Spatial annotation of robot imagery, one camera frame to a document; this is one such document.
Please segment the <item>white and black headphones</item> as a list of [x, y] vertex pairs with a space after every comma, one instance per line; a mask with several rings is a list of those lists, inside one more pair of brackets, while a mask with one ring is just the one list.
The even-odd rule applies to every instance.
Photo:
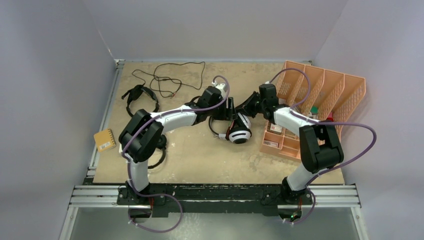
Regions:
[[215, 119], [213, 117], [209, 117], [208, 127], [215, 138], [230, 141], [234, 144], [244, 144], [252, 136], [251, 121], [249, 120], [248, 116], [240, 112], [237, 113], [237, 118], [230, 122], [225, 133], [217, 133], [213, 130], [212, 123], [214, 120]]

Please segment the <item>black headband headset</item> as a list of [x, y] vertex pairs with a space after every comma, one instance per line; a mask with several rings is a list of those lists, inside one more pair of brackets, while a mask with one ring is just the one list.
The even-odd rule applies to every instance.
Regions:
[[137, 84], [120, 97], [124, 101], [126, 113], [133, 117], [134, 114], [147, 107], [147, 111], [157, 113], [160, 110], [160, 103], [157, 95], [144, 84]]

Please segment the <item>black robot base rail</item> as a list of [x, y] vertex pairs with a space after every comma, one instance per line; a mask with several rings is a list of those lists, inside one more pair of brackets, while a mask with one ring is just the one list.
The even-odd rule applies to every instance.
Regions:
[[266, 217], [301, 216], [302, 204], [313, 203], [308, 187], [291, 197], [281, 184], [150, 183], [152, 197], [131, 198], [126, 185], [118, 188], [117, 204], [145, 206], [154, 218], [170, 213], [261, 214]]

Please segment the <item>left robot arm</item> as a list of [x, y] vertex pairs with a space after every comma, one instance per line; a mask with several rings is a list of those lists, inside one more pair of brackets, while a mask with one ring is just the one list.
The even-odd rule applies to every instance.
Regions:
[[121, 132], [120, 154], [126, 159], [129, 197], [138, 205], [146, 203], [149, 192], [148, 160], [155, 152], [162, 135], [182, 127], [194, 126], [216, 114], [226, 114], [229, 86], [219, 83], [209, 86], [199, 97], [181, 107], [149, 113], [138, 110]]

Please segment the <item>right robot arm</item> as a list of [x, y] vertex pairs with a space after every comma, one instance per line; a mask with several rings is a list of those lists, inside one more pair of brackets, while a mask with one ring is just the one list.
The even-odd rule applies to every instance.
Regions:
[[299, 137], [301, 164], [282, 180], [280, 196], [288, 204], [300, 198], [313, 178], [344, 160], [344, 152], [331, 122], [315, 121], [297, 114], [289, 105], [280, 104], [273, 84], [259, 86], [258, 92], [236, 106], [236, 111], [254, 118], [257, 114]]

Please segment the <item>black over-ear headphones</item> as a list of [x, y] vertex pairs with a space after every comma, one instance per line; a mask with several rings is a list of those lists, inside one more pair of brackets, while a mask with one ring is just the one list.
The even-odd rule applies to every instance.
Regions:
[[153, 159], [153, 164], [148, 164], [148, 169], [152, 170], [160, 166], [166, 159], [167, 156], [167, 145], [168, 145], [168, 139], [167, 137], [162, 134], [159, 138], [159, 141], [156, 145], [156, 158]]

